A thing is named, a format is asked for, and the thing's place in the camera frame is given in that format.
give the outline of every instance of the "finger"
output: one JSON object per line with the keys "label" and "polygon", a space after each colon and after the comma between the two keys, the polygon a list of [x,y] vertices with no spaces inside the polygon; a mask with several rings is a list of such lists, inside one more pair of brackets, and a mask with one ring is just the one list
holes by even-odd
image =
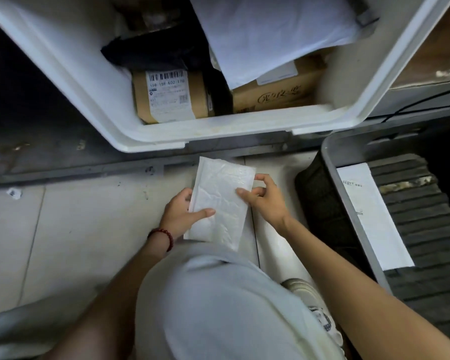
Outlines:
{"label": "finger", "polygon": [[253,194],[252,192],[247,191],[244,188],[237,188],[235,192],[238,194],[238,196],[243,199],[247,204],[249,205],[255,205],[258,200],[258,196],[256,194]]}
{"label": "finger", "polygon": [[192,188],[183,188],[175,197],[180,197],[186,199],[188,196],[192,194]]}
{"label": "finger", "polygon": [[203,210],[197,212],[191,212],[188,214],[191,222],[190,224],[194,224],[198,220],[202,220],[203,218],[209,218],[210,216],[215,215],[215,210],[213,208],[204,208]]}
{"label": "finger", "polygon": [[275,182],[268,174],[258,173],[255,175],[256,181],[264,181],[266,186],[275,186]]}
{"label": "finger", "polygon": [[267,193],[267,188],[265,187],[255,187],[251,190],[251,193],[255,196],[263,197]]}

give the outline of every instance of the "black cable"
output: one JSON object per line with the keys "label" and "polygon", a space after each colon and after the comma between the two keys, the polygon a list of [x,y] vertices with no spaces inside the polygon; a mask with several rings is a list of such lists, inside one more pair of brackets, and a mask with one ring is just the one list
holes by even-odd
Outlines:
{"label": "black cable", "polygon": [[395,116],[397,116],[397,115],[400,114],[403,110],[406,110],[406,109],[411,108],[411,107],[413,107],[413,106],[415,106],[415,105],[421,104],[422,102],[427,102],[427,101],[433,100],[434,98],[442,97],[442,96],[445,96],[445,95],[448,95],[448,94],[450,94],[450,90],[447,90],[447,91],[445,91],[445,92],[441,92],[441,93],[435,94],[435,95],[433,95],[433,96],[424,98],[423,100],[420,100],[420,101],[411,103],[411,104],[409,104],[409,105],[407,105],[407,106],[405,106],[405,107],[402,107],[402,108],[396,110],[393,114],[388,115],[388,116],[384,119],[384,121],[382,121],[382,123],[385,122],[385,121],[388,121],[389,119],[391,119],[391,118],[393,118],[393,117],[395,117]]}

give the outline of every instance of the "shoe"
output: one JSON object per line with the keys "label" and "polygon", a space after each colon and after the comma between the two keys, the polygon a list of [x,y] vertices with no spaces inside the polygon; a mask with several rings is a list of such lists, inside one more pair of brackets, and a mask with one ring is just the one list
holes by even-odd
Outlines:
{"label": "shoe", "polygon": [[343,346],[344,340],[342,334],[337,330],[335,321],[330,315],[330,311],[328,310],[324,299],[311,283],[303,279],[291,278],[285,280],[282,283],[282,287],[299,297],[312,314],[315,315],[318,322],[323,326],[335,343],[340,347]]}

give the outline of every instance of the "red beaded bracelet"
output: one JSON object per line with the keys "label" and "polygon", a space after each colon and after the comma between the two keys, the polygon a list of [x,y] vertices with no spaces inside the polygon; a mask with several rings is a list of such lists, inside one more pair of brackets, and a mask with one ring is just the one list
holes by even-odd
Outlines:
{"label": "red beaded bracelet", "polygon": [[168,232],[168,230],[165,230],[164,228],[154,228],[153,230],[150,231],[150,234],[148,234],[147,239],[152,236],[153,234],[155,234],[156,232],[161,232],[163,234],[165,234],[166,236],[168,236],[168,240],[170,241],[170,246],[167,249],[167,253],[172,250],[173,248],[173,236],[172,234],[170,234],[170,232]]}

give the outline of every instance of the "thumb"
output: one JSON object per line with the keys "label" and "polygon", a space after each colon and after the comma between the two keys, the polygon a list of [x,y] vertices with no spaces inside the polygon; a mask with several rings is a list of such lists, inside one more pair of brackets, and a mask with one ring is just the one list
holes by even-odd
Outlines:
{"label": "thumb", "polygon": [[194,224],[198,220],[215,215],[215,212],[216,211],[213,208],[204,208],[203,210],[197,212],[191,212],[189,217],[191,218],[192,224]]}
{"label": "thumb", "polygon": [[250,204],[251,206],[255,205],[259,198],[257,195],[252,194],[252,192],[244,188],[237,188],[235,192],[241,199],[243,199],[247,204]]}

